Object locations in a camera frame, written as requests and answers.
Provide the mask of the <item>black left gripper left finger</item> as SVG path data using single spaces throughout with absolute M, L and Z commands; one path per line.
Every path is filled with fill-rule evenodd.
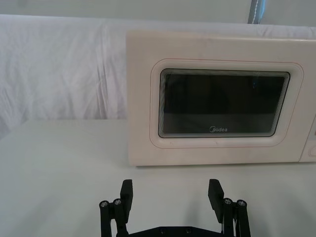
M 126 228 L 129 213 L 133 200 L 133 185 L 131 179 L 123 181 L 120 197 L 113 202 L 103 200 L 99 203 L 100 208 L 100 227 L 102 237 L 111 237 L 111 221 L 115 220 L 117 227 L 117 237 L 128 237 Z

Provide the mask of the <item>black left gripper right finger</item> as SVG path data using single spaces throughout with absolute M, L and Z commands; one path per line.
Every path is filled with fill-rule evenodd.
M 224 191 L 217 179 L 210 179 L 208 198 L 218 222 L 221 224 L 223 237 L 250 237 L 247 203 L 244 200 L 232 201 L 224 197 Z

